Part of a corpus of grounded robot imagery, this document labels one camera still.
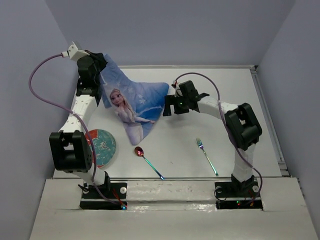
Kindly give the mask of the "blue princess placemat cloth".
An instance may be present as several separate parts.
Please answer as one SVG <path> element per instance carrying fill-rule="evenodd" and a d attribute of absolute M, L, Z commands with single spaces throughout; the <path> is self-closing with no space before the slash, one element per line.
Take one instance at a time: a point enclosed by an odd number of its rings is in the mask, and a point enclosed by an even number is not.
<path fill-rule="evenodd" d="M 107 64 L 100 73 L 104 107 L 114 110 L 130 143 L 138 145 L 160 118 L 169 85 L 132 81 L 108 54 L 104 59 Z"/>

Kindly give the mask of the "iridescent fork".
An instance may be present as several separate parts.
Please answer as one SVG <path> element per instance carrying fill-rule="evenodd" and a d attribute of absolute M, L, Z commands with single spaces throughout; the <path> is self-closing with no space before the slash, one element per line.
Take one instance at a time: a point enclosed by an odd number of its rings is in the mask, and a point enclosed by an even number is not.
<path fill-rule="evenodd" d="M 206 151 L 205 151 L 205 149 L 204 149 L 204 145 L 203 145 L 201 139 L 197 137 L 197 138 L 196 138 L 196 143 L 197 143 L 197 146 L 202 150 L 202 152 L 203 152 L 204 156 L 206 157 L 206 159 L 207 159 L 210 167 L 212 168 L 214 174 L 218 177 L 218 176 L 219 176 L 218 171 L 217 171 L 217 169 L 214 167 L 214 165 L 212 164 L 210 158 L 208 157 L 208 155 L 207 155 L 207 153 L 206 153 Z"/>

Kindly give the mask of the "iridescent spoon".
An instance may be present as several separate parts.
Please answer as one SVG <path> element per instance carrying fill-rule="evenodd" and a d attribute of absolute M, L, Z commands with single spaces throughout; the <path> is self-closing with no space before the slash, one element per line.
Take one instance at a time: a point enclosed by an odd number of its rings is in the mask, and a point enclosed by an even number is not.
<path fill-rule="evenodd" d="M 145 157 L 144 155 L 144 151 L 140 146 L 136 146 L 134 148 L 134 152 L 138 157 L 142 157 L 147 164 L 156 172 L 156 174 L 160 177 L 161 180 L 165 180 L 165 178 L 163 177 L 163 175 L 151 164 L 151 162 Z"/>

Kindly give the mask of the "red and teal plate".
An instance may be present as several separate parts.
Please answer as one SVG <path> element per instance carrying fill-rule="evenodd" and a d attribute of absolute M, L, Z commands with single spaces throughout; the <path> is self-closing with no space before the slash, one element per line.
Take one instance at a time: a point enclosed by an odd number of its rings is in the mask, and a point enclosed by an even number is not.
<path fill-rule="evenodd" d="M 98 168 L 106 167 L 116 153 L 116 140 L 114 136 L 103 129 L 93 129 L 89 131 L 96 155 Z"/>

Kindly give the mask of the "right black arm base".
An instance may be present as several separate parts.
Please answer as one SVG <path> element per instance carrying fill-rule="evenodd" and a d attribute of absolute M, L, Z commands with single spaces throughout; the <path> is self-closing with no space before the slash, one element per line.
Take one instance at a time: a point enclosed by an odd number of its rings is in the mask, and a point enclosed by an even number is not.
<path fill-rule="evenodd" d="M 244 190 L 237 191 L 230 181 L 215 183 L 213 191 L 216 198 L 215 206 L 218 210 L 263 209 L 259 186 L 256 181 Z"/>

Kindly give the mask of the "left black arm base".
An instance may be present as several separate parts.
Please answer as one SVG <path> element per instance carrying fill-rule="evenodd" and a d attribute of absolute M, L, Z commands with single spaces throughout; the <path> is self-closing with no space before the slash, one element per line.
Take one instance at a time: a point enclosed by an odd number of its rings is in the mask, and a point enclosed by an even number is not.
<path fill-rule="evenodd" d="M 81 189 L 81 199 L 79 207 L 82 210 L 127 210 L 127 190 L 126 182 L 111 182 L 110 189 L 98 186 L 100 195 L 93 185 L 87 183 L 79 184 Z"/>

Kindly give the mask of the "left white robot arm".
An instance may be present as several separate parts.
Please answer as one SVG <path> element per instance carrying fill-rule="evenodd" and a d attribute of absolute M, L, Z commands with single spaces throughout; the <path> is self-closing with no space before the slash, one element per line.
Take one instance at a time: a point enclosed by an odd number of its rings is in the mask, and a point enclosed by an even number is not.
<path fill-rule="evenodd" d="M 57 171 L 80 177 L 104 198 L 111 191 L 110 177 L 97 167 L 87 124 L 102 98 L 100 73 L 107 61 L 102 53 L 85 53 L 76 62 L 79 78 L 72 110 L 61 129 L 50 134 L 49 144 Z"/>

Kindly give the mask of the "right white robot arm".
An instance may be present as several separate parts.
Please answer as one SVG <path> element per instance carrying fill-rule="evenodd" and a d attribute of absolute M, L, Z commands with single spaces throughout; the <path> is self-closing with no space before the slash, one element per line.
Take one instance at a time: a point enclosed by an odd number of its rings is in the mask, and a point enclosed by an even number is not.
<path fill-rule="evenodd" d="M 171 116 L 171 106 L 176 115 L 190 110 L 213 116 L 222 121 L 228 137 L 235 148 L 234 168 L 231 174 L 230 190 L 235 196 L 242 196 L 253 184 L 253 156 L 256 144 L 262 135 L 262 127 L 248 103 L 231 104 L 215 99 L 207 93 L 199 94 L 192 81 L 174 81 L 175 93 L 164 98 L 163 116 Z"/>

